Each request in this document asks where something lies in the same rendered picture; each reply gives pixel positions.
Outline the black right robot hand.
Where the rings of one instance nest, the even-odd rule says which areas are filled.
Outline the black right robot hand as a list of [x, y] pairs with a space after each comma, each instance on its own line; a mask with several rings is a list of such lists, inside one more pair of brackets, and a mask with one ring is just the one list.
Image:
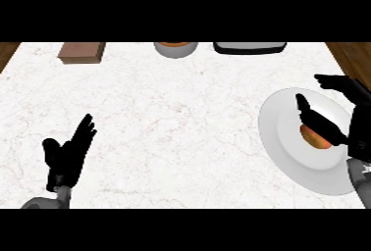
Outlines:
[[349, 135], [338, 125], [311, 108], [304, 94], [296, 94], [301, 121], [333, 146], [348, 146], [348, 156], [371, 163], [371, 91], [357, 78], [348, 75], [315, 75], [323, 89], [339, 91], [355, 105]]

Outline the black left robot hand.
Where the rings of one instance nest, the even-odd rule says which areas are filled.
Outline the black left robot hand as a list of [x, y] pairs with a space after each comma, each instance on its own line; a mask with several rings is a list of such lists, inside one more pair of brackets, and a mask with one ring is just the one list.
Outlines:
[[45, 162], [49, 166], [46, 181], [49, 192], [54, 192], [57, 187], [73, 188], [76, 186], [97, 133], [94, 116], [88, 114], [71, 139], [64, 144], [60, 144], [54, 138], [42, 142]]

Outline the white round plate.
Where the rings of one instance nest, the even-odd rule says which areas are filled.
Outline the white round plate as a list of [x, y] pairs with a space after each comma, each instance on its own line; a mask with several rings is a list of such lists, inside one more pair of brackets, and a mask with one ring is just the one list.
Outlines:
[[262, 104], [261, 141], [274, 164], [293, 181], [317, 193], [339, 196], [354, 191], [346, 166], [348, 146], [317, 149], [305, 140], [298, 93], [342, 132], [349, 132], [351, 115], [336, 101], [314, 90], [292, 87], [272, 93]]

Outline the brown wooden block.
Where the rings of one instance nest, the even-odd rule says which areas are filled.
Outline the brown wooden block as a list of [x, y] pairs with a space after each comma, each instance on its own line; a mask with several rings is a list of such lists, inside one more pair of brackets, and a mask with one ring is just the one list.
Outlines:
[[104, 42], [66, 42], [58, 59], [64, 64], [98, 64], [102, 61], [105, 47]]

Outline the grey pot with orange contents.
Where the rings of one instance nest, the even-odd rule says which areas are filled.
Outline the grey pot with orange contents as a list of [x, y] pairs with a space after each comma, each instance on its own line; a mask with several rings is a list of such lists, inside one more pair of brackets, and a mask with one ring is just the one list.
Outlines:
[[199, 43], [197, 42], [156, 42], [154, 46], [159, 53], [172, 59], [179, 59], [187, 57], [196, 50]]

